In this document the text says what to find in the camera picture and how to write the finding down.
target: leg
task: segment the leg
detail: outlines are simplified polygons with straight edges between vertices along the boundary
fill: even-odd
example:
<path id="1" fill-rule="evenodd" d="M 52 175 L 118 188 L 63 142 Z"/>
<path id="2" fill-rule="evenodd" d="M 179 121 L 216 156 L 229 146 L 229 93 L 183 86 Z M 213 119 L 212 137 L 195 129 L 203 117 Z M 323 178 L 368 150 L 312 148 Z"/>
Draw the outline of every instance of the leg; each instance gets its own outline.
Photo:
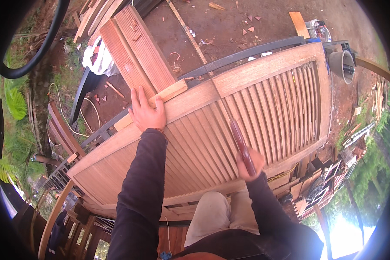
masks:
<path id="1" fill-rule="evenodd" d="M 251 208 L 251 199 L 247 187 L 231 193 L 231 216 L 229 228 L 239 228 L 260 235 L 259 226 Z"/>
<path id="2" fill-rule="evenodd" d="M 184 246 L 190 246 L 215 232 L 228 229 L 229 205 L 217 191 L 208 191 L 199 200 L 194 217 L 186 233 Z"/>

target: black hose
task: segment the black hose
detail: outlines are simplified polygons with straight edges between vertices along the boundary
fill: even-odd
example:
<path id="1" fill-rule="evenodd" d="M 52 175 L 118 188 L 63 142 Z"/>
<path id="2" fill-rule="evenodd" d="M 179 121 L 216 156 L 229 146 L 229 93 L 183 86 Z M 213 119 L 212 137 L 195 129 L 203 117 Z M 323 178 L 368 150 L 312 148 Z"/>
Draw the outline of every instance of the black hose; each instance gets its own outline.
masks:
<path id="1" fill-rule="evenodd" d="M 70 0 L 59 0 L 57 10 L 55 11 L 55 17 L 52 21 L 51 27 L 49 28 L 48 34 L 46 35 L 45 41 L 40 47 L 39 51 L 36 55 L 24 66 L 18 69 L 10 69 L 4 63 L 3 67 L 0 71 L 0 74 L 8 79 L 17 79 L 21 76 L 26 75 L 30 70 L 33 69 L 43 58 L 43 56 L 47 53 L 49 48 L 51 47 L 52 42 L 55 39 L 55 36 L 58 33 L 59 27 L 65 18 L 65 13 L 67 12 L 68 5 Z"/>

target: white plastic bag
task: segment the white plastic bag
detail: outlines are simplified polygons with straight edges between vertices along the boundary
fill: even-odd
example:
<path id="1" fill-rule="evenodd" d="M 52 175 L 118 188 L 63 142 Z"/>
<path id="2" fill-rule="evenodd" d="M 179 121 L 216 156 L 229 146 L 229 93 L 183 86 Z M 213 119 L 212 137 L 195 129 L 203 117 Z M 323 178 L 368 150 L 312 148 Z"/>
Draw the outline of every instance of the white plastic bag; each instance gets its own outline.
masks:
<path id="1" fill-rule="evenodd" d="M 84 51 L 84 59 L 82 61 L 82 66 L 84 68 L 89 67 L 95 75 L 105 74 L 107 76 L 112 76 L 120 73 L 117 69 L 117 66 L 114 64 L 114 61 L 111 58 L 111 55 L 106 48 L 106 45 L 102 40 L 100 44 L 100 49 L 98 51 L 97 60 L 94 62 L 94 65 L 92 65 L 91 58 L 93 56 L 94 49 L 95 47 L 97 47 L 97 44 L 100 39 L 101 36 L 98 36 L 98 38 L 94 42 L 94 45 L 88 46 L 87 49 Z"/>

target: hand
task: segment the hand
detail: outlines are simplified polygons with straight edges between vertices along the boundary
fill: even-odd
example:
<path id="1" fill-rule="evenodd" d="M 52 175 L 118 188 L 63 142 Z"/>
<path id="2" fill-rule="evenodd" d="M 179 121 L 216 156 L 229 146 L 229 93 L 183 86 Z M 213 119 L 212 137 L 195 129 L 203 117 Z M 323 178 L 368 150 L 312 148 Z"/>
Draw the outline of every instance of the hand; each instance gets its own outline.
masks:
<path id="1" fill-rule="evenodd" d="M 245 180 L 246 182 L 254 181 L 257 179 L 260 175 L 260 172 L 265 164 L 265 158 L 263 155 L 261 155 L 258 151 L 254 150 L 253 148 L 248 148 L 248 152 L 250 153 L 251 159 L 253 160 L 254 168 L 256 169 L 256 175 L 250 176 L 247 172 L 247 168 L 244 164 L 244 161 L 241 157 L 241 153 L 238 152 L 237 154 L 237 168 L 238 168 L 238 175 L 240 178 Z"/>
<path id="2" fill-rule="evenodd" d="M 128 109 L 131 120 L 140 129 L 141 132 L 147 128 L 164 129 L 166 126 L 166 115 L 163 101 L 160 96 L 156 97 L 156 109 L 149 106 L 143 87 L 139 87 L 139 99 L 137 99 L 136 90 L 131 90 L 131 104 L 133 110 Z"/>

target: saw handle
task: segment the saw handle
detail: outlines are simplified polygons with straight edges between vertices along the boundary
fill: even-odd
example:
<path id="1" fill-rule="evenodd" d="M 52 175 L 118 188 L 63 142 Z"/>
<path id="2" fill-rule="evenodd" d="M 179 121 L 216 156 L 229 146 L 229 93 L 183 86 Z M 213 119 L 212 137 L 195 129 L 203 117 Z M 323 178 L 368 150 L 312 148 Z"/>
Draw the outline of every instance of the saw handle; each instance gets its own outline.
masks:
<path id="1" fill-rule="evenodd" d="M 250 153 L 248 151 L 246 142 L 244 141 L 244 137 L 241 134 L 240 127 L 237 122 L 233 119 L 231 120 L 231 130 L 234 135 L 235 142 L 241 153 L 241 158 L 247 168 L 247 172 L 250 176 L 256 175 L 256 169 L 254 168 L 253 160 L 251 159 Z"/>

